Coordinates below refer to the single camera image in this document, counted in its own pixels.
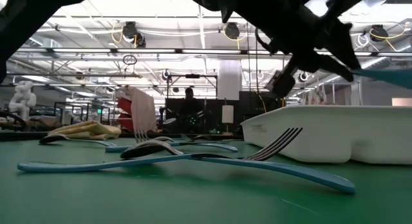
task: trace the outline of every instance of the green table surface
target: green table surface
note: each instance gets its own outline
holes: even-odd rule
[[[180,149],[235,157],[259,150],[244,142],[231,144],[238,153]],[[191,160],[92,173],[23,173],[16,167],[27,161],[115,160],[118,153],[105,153],[95,144],[0,142],[0,223],[411,223],[412,174],[407,166],[270,159],[343,176],[355,184],[355,195],[282,173]]]

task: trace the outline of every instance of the humanoid robot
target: humanoid robot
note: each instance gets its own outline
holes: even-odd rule
[[[33,82],[21,81],[15,87],[15,93],[10,100],[8,108],[10,112],[20,112],[20,117],[23,120],[28,120],[30,108],[36,105],[36,95],[31,92]]]

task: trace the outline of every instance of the cloth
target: cloth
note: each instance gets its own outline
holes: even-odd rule
[[[156,131],[156,108],[153,97],[130,86],[123,90],[131,99],[133,129],[141,133]]]
[[[94,120],[61,127],[50,131],[48,135],[63,134],[72,139],[107,140],[118,138],[122,133],[120,128],[103,125]]]
[[[311,90],[304,98],[306,105],[326,105],[326,92],[324,86]]]
[[[190,115],[203,111],[201,103],[195,99],[185,99],[182,106],[180,107],[179,115]]]

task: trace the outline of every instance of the white plastic tray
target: white plastic tray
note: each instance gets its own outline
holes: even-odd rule
[[[303,127],[281,151],[302,162],[412,164],[412,107],[291,106],[241,125],[245,141],[260,147],[289,127]]]

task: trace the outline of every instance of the white pillar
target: white pillar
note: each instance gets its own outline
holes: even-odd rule
[[[360,96],[359,96],[359,84],[352,84],[351,86],[351,96],[350,96],[350,105],[360,106]]]
[[[218,72],[218,99],[239,100],[242,89],[240,61],[221,61]]]

